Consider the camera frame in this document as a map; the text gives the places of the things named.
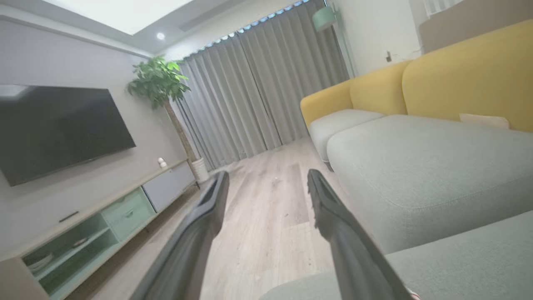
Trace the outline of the long grey sofa seat cushion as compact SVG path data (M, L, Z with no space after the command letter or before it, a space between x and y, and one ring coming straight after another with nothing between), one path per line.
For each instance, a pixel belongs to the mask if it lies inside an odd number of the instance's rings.
M384 254L533 210L533 133L392 115L333 135L327 155Z

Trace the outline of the narrow yellow sofa back cushion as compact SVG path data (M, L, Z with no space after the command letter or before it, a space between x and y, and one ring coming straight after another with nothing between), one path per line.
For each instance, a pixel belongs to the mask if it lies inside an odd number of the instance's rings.
M403 61L355 78L350 86L353 108L384 115L407 115L402 79L411 62Z

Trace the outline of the beige paper tag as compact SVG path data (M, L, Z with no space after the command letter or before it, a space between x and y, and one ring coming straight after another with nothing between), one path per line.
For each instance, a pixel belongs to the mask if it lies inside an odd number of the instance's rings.
M504 117L460 113L459 119L461 122L472 123L476 125L485 125L488 127L497 127L507 130L511 128L509 121Z

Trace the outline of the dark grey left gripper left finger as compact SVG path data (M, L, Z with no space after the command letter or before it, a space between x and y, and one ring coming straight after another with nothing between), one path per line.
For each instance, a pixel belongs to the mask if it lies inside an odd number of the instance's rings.
M199 300L212 241L223 225L229 184L228 172L213 176L129 300Z

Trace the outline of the white vertical window blind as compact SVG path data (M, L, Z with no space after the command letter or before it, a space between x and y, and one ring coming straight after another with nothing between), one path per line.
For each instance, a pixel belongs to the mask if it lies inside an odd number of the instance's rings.
M463 0L423 0L428 17L443 12Z

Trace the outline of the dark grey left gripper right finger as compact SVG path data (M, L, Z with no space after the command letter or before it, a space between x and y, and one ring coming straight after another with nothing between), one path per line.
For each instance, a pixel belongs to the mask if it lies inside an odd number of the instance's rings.
M341 300L413 300L377 245L323 174L310 169L315 226L331 247Z

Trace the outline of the grey and mint TV cabinet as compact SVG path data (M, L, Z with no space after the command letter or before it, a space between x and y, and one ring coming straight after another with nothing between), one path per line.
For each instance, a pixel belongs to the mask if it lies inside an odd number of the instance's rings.
M189 161L171 164L8 252L0 257L0 300L64 300L196 184ZM49 253L53 260L32 274L28 258Z

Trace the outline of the black flat television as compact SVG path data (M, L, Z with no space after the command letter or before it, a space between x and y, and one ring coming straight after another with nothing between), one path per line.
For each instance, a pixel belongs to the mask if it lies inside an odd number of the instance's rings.
M0 171L11 187L135 146L108 89L0 84Z

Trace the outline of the mint green floor lamp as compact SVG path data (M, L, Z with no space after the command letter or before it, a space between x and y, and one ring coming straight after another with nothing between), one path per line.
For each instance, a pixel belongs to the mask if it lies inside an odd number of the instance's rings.
M325 3L325 7L320 8L312 15L314 28L316 32L322 32L327 28L335 29L348 74L351 78L356 77L358 76L358 71L352 60L351 47L341 18L341 12L335 7L334 0L321 1Z

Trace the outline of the short grey sofa seat cushion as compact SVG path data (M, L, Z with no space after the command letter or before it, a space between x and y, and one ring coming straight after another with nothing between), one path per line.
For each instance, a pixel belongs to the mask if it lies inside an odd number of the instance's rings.
M309 125L309 134L320 159L328 163L327 143L333 135L383 117L385 115L378 112L341 110L312 121Z

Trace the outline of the white ribbed plant pot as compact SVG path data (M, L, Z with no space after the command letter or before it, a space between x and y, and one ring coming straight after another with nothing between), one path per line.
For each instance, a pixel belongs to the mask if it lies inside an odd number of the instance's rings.
M192 171L198 183L206 182L210 177L203 158L192 162Z

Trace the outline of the stacked white bowls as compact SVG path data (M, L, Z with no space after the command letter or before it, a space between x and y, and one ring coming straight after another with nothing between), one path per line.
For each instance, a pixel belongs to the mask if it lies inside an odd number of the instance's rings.
M27 265L30 272L32 272L32 274L35 274L45 268L53 260L53 258L53 253L42 255L39 257L31 257L28 258Z

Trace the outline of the wide yellow sofa back cushion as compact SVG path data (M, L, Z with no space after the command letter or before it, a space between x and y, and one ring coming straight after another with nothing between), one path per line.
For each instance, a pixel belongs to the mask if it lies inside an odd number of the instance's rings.
M533 19L415 59L402 92L409 115L502 117L511 129L533 133Z

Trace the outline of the indoor tree with braided trunk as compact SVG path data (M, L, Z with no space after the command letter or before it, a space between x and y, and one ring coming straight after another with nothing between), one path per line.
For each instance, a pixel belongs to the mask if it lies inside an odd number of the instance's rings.
M166 60L163 55L154 56L133 66L135 78L126 86L127 92L148 100L153 110L164 108L179 135L190 163L197 160L185 130L178 120L171 102L185 100L185 93L191 89L185 84L188 78L182 74L180 60Z

